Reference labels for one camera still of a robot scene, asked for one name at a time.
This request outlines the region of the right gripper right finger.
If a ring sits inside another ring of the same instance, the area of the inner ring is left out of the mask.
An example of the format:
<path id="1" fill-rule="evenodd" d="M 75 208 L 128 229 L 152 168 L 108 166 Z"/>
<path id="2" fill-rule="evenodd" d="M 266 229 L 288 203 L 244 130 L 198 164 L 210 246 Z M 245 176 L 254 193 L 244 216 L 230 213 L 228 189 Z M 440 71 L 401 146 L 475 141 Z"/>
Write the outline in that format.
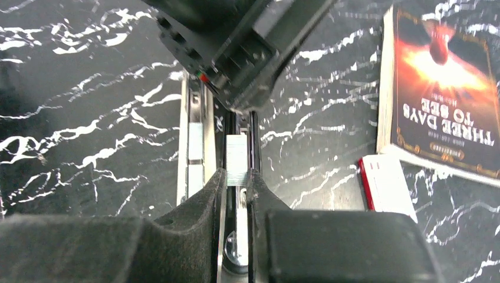
<path id="1" fill-rule="evenodd" d="M 293 210 L 259 171 L 247 180 L 250 282 L 443 282 L 407 215 Z"/>

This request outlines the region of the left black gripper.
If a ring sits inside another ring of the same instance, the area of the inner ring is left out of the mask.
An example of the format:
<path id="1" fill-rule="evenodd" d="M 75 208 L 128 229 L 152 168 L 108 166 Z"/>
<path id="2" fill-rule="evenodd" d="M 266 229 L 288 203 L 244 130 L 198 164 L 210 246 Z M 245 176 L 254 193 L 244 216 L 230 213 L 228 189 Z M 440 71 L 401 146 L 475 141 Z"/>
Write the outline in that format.
<path id="1" fill-rule="evenodd" d="M 163 45 L 229 111 L 262 108 L 275 82 L 333 1 L 292 1 L 265 34 L 268 1 L 149 1 Z"/>

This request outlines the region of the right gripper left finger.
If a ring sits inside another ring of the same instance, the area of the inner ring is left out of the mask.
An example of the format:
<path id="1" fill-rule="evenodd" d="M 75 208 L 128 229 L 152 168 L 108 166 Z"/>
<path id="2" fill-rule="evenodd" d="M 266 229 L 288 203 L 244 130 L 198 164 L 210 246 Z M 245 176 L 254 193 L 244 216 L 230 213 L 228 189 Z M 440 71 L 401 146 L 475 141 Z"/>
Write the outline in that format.
<path id="1" fill-rule="evenodd" d="M 1 222 L 2 282 L 218 282 L 226 172 L 157 218 L 14 215 Z"/>

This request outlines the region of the staple strip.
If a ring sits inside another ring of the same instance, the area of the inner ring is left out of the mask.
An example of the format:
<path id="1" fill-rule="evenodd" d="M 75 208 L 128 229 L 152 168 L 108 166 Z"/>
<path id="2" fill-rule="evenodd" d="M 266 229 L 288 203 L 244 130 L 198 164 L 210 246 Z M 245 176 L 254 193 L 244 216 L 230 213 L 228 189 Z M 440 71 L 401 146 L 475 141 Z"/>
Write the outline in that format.
<path id="1" fill-rule="evenodd" d="M 225 161 L 227 186 L 244 186 L 248 172 L 248 139 L 246 135 L 227 135 Z"/>
<path id="2" fill-rule="evenodd" d="M 188 197 L 191 198 L 203 188 L 204 184 L 203 124 L 190 122 L 188 134 L 187 193 Z"/>

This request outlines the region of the black stapler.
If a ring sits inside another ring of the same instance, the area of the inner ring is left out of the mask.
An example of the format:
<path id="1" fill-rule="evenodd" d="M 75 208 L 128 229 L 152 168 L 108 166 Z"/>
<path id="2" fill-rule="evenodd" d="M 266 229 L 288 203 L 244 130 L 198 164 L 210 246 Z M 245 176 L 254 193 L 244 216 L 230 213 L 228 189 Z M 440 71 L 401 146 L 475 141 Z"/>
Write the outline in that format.
<path id="1" fill-rule="evenodd" d="M 248 139 L 248 170 L 261 168 L 258 142 L 258 115 L 236 114 L 225 111 L 221 118 L 221 131 L 216 134 L 218 165 L 226 170 L 227 135 L 244 134 Z M 238 277 L 246 276 L 249 268 L 248 216 L 244 186 L 226 189 L 226 215 L 223 242 L 223 267 Z"/>

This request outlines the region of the red white staple box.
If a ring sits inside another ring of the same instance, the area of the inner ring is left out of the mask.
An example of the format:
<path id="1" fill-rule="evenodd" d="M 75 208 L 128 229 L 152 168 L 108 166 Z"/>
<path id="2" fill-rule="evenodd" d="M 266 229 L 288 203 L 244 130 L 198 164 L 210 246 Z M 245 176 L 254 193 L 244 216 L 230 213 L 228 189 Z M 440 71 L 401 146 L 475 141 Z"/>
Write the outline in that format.
<path id="1" fill-rule="evenodd" d="M 372 154 L 358 161 L 369 210 L 402 213 L 418 223 L 400 160 Z"/>

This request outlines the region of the beige stapler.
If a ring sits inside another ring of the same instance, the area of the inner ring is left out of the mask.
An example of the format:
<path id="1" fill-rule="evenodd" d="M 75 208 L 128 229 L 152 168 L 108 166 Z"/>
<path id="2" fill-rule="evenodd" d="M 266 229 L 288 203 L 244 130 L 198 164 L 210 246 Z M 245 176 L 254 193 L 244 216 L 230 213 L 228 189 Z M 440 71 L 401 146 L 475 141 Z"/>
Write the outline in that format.
<path id="1" fill-rule="evenodd" d="M 183 71 L 176 204 L 200 191 L 216 164 L 213 95 L 200 79 Z"/>

